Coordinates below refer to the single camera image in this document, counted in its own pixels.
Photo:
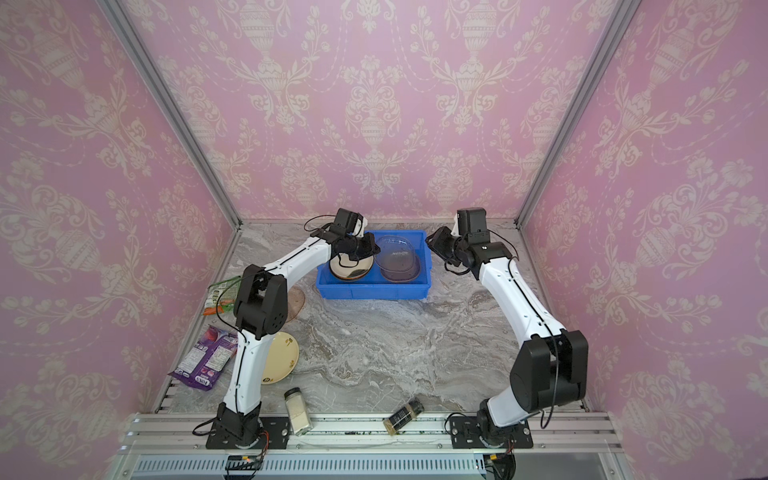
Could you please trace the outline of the cream plate black patch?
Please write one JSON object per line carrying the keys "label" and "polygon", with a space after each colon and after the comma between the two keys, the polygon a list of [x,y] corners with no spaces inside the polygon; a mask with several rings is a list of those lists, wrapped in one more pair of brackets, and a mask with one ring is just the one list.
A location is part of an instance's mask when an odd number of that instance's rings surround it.
{"label": "cream plate black patch", "polygon": [[374,257],[352,260],[346,253],[341,253],[329,261],[331,274],[341,281],[357,281],[365,277],[374,265]]}

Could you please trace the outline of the grey translucent plate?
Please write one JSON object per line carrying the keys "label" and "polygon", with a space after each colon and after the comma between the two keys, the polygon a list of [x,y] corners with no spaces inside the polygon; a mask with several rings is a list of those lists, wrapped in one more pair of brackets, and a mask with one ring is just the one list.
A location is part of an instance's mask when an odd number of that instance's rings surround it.
{"label": "grey translucent plate", "polygon": [[379,263],[384,263],[387,260],[397,261],[410,260],[414,257],[418,258],[412,243],[402,236],[382,236],[376,240],[376,245],[379,248],[379,253],[375,256],[375,263],[378,267]]}

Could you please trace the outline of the brown translucent plate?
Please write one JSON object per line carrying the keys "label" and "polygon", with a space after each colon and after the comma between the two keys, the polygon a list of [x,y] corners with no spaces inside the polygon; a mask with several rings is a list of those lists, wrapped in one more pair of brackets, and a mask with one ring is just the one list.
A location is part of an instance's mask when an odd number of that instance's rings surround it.
{"label": "brown translucent plate", "polygon": [[288,322],[295,320],[299,316],[305,302],[305,293],[299,287],[294,286],[288,291]]}

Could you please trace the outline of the cream flower plate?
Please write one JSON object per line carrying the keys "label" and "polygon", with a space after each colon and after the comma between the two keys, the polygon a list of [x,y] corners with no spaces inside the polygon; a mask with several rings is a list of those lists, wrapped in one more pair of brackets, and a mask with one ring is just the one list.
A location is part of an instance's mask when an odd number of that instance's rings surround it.
{"label": "cream flower plate", "polygon": [[289,333],[278,332],[269,349],[262,383],[275,384],[287,378],[298,364],[300,346]]}

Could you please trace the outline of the pinkish translucent plate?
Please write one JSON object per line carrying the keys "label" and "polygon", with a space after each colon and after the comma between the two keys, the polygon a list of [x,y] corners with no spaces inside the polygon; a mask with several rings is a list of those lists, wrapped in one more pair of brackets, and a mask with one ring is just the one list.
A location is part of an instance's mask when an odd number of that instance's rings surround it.
{"label": "pinkish translucent plate", "polygon": [[420,261],[417,257],[410,260],[397,260],[379,263],[381,275],[393,283],[409,283],[414,281],[421,272]]}

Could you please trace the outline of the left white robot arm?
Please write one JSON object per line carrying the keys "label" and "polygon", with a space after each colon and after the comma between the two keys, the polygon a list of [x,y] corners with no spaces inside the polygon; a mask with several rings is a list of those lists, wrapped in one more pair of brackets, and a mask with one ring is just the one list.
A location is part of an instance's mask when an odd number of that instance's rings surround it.
{"label": "left white robot arm", "polygon": [[247,266],[235,297],[234,328],[238,335],[234,369],[220,403],[215,428],[250,441],[260,429],[261,385],[269,349],[288,320],[289,290],[305,275],[341,254],[364,260],[379,253],[367,220],[339,209],[333,221],[309,232],[307,239],[285,256],[264,266]]}

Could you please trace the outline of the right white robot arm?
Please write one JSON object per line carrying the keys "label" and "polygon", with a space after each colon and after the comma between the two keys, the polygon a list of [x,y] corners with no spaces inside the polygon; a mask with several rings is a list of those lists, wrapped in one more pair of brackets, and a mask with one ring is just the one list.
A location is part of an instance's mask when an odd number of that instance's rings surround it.
{"label": "right white robot arm", "polygon": [[545,428],[556,407],[584,399],[589,345],[582,332],[566,329],[546,309],[520,273],[517,255],[491,236],[486,210],[473,207],[458,210],[454,225],[436,230],[426,244],[445,267],[471,274],[490,292],[519,344],[508,386],[477,412],[482,438],[496,446],[529,418],[542,413]]}

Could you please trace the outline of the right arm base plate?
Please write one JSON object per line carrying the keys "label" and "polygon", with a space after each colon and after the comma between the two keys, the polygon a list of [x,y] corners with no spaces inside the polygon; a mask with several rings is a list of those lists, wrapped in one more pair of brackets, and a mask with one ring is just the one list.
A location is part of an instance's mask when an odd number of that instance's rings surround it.
{"label": "right arm base plate", "polygon": [[497,427],[485,415],[454,412],[448,415],[443,427],[450,436],[454,449],[517,450],[532,449],[534,446],[526,420],[511,426]]}

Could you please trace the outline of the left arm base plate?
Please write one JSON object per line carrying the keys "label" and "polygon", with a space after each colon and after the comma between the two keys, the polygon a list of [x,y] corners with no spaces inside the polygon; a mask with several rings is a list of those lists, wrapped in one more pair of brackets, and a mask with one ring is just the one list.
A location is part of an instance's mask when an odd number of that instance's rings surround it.
{"label": "left arm base plate", "polygon": [[291,437],[285,416],[253,417],[245,422],[215,419],[208,435],[207,450],[284,450]]}

